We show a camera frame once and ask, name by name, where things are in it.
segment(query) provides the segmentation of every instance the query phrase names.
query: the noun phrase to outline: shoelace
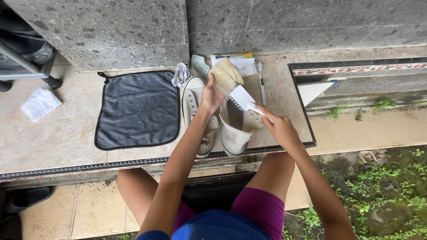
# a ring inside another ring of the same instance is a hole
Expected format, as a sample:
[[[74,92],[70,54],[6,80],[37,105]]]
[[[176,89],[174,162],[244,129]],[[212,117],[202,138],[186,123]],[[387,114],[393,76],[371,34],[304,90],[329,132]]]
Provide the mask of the shoelace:
[[[176,66],[175,76],[172,79],[172,85],[174,87],[181,87],[190,77],[191,73],[188,62],[180,62]]]

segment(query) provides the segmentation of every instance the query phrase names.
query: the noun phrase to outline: person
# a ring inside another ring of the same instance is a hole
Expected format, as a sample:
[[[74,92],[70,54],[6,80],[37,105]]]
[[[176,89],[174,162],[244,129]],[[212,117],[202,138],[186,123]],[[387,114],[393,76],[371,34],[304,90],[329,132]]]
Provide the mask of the person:
[[[262,106],[256,108],[274,124],[261,115],[262,121],[286,152],[270,153],[264,158],[230,211],[212,209],[196,215],[181,201],[202,135],[223,100],[210,74],[199,109],[169,157],[158,184],[142,168],[119,171],[118,190],[140,226],[136,240],[281,240],[284,203],[295,163],[325,229],[325,239],[355,240],[343,205],[308,155],[289,118],[276,116]]]

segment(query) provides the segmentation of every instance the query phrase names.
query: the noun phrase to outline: dark mat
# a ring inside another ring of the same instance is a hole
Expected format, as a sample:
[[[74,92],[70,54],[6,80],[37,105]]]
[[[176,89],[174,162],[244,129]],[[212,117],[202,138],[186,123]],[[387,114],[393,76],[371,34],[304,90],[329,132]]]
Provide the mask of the dark mat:
[[[101,150],[159,146],[179,132],[179,89],[173,72],[152,71],[105,78],[102,107],[95,130]]]

